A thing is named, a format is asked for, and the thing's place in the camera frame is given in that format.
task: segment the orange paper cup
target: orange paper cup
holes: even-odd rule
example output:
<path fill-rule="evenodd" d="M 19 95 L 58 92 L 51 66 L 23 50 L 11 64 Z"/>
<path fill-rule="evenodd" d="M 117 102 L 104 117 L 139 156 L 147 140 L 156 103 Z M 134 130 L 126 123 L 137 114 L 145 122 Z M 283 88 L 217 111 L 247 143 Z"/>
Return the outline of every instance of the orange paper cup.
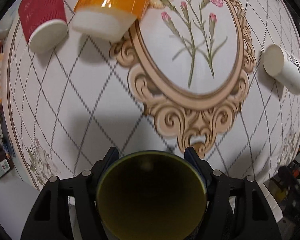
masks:
<path fill-rule="evenodd" d="M 141 18 L 150 0 L 79 0 L 73 28 L 100 38 L 118 41 Z"/>

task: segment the white tablecloth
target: white tablecloth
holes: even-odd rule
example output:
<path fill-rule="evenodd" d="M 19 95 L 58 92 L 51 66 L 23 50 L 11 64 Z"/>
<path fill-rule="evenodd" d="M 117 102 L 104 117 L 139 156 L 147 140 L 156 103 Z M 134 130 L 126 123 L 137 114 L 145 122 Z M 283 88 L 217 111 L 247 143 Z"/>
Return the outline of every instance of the white tablecloth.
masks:
<path fill-rule="evenodd" d="M 69 33 L 55 49 L 29 51 L 18 17 L 5 45 L 4 114 L 35 187 L 52 174 L 90 169 L 110 146 L 121 155 L 152 149 L 180 157 L 193 146 L 214 169 L 258 181 L 292 160 L 300 95 L 262 65 L 272 43 L 300 59 L 282 0 L 152 0 L 118 44 L 75 32 L 76 2 L 65 0 Z"/>

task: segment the ornate frame pattern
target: ornate frame pattern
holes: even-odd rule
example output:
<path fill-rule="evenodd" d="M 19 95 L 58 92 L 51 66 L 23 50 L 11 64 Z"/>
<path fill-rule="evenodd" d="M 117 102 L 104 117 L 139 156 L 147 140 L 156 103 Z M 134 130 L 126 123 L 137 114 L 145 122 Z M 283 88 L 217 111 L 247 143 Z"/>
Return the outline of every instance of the ornate frame pattern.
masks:
<path fill-rule="evenodd" d="M 238 49 L 228 79 L 212 93 L 194 94 L 171 83 L 147 51 L 138 21 L 109 52 L 122 67 L 129 68 L 130 92 L 144 104 L 144 114 L 154 118 L 158 133 L 177 137 L 181 152 L 194 147 L 200 158 L 212 148 L 218 133 L 232 127 L 249 92 L 248 74 L 256 65 L 242 4 L 238 0 L 224 1 L 234 20 Z M 191 142 L 197 136 L 205 136 L 205 140 Z"/>

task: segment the red paper cup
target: red paper cup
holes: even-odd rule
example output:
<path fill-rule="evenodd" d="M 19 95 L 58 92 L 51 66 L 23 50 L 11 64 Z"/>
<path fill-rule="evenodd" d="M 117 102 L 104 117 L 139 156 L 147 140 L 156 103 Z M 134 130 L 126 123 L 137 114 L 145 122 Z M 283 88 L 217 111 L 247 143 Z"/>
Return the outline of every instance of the red paper cup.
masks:
<path fill-rule="evenodd" d="M 18 11 L 28 46 L 35 53 L 52 49 L 68 32 L 63 0 L 22 0 Z"/>

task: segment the metal screw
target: metal screw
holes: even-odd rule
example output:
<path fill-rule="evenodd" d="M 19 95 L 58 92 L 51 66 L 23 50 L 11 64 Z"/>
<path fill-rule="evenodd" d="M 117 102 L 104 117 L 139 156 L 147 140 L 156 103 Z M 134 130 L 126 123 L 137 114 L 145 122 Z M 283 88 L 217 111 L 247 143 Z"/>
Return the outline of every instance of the metal screw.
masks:
<path fill-rule="evenodd" d="M 254 178 L 251 175 L 247 176 L 247 181 L 254 182 Z"/>
<path fill-rule="evenodd" d="M 213 173 L 213 175 L 215 175 L 217 177 L 221 176 L 221 174 L 222 174 L 222 172 L 219 170 L 214 170 L 212 173 Z"/>
<path fill-rule="evenodd" d="M 82 175 L 85 176 L 85 177 L 89 176 L 90 174 L 91 174 L 91 171 L 89 171 L 89 170 L 85 170 L 85 171 L 82 172 Z"/>
<path fill-rule="evenodd" d="M 50 177 L 49 181 L 50 182 L 55 182 L 55 181 L 57 181 L 57 179 L 58 179 L 57 176 L 52 176 L 52 177 Z"/>

